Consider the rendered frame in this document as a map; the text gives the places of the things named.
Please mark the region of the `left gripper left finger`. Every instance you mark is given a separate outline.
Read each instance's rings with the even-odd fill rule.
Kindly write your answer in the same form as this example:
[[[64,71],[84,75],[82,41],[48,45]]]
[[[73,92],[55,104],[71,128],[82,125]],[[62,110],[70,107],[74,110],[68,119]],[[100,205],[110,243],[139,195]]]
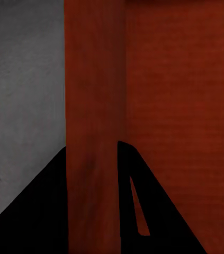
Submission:
[[[68,254],[66,146],[0,214],[0,254]]]

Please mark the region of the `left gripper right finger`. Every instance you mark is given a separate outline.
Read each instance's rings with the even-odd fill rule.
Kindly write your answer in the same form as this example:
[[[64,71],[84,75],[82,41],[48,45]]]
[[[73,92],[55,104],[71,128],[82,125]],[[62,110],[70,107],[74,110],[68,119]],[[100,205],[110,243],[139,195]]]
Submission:
[[[138,233],[132,178],[151,236]],[[207,254],[137,149],[118,141],[121,254]]]

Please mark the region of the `storage box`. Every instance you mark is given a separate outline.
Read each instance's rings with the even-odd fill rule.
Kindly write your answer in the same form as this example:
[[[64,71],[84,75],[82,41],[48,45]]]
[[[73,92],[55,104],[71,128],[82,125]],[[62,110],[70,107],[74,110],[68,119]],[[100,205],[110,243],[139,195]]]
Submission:
[[[118,141],[224,254],[224,0],[64,0],[64,20],[68,254],[121,254]]]

